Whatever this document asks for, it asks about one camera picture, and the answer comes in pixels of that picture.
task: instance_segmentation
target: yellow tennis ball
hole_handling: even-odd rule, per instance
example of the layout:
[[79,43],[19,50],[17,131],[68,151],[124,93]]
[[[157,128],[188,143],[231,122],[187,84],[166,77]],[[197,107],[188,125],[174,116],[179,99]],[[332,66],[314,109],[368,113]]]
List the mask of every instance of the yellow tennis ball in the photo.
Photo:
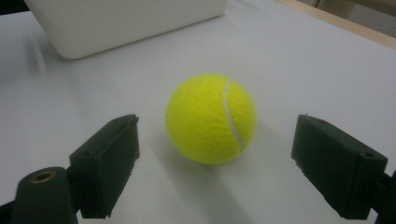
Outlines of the yellow tennis ball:
[[192,77],[174,92],[166,130],[175,147],[203,164],[229,161],[253,139],[257,114],[248,92],[229,77]]

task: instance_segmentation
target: white surface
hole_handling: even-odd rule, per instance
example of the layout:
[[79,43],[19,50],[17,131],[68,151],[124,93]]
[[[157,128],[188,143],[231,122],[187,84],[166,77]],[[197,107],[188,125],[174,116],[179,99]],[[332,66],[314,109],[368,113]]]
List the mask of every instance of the white surface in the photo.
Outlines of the white surface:
[[[112,217],[80,223],[374,223],[341,219],[290,158],[299,114],[325,119],[396,168],[396,51],[271,0],[232,0],[225,16],[62,59],[30,13],[0,17],[0,203],[109,120],[136,113],[141,159]],[[239,158],[205,167],[170,144],[173,90],[205,72],[256,101],[259,128]]]
[[224,13],[226,0],[25,0],[58,52],[76,59]]

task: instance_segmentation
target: white table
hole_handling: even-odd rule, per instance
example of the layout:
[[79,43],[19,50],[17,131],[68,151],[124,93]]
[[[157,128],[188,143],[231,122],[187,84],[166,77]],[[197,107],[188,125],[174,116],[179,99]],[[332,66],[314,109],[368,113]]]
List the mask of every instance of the white table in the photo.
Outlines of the white table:
[[[221,73],[256,101],[239,158],[205,167],[171,145],[164,110],[182,81]],[[69,165],[109,120],[136,113],[141,159],[105,220],[80,223],[374,223],[340,218],[290,158],[299,114],[325,119],[396,168],[396,50],[272,0],[80,60],[61,58],[30,12],[0,17],[0,204],[20,179]]]

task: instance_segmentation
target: white box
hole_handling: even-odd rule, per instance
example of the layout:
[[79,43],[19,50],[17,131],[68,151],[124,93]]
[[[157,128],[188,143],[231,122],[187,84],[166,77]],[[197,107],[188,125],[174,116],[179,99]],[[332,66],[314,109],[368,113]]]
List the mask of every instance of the white box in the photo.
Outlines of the white box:
[[56,50],[76,59],[222,15],[226,0],[24,0]]

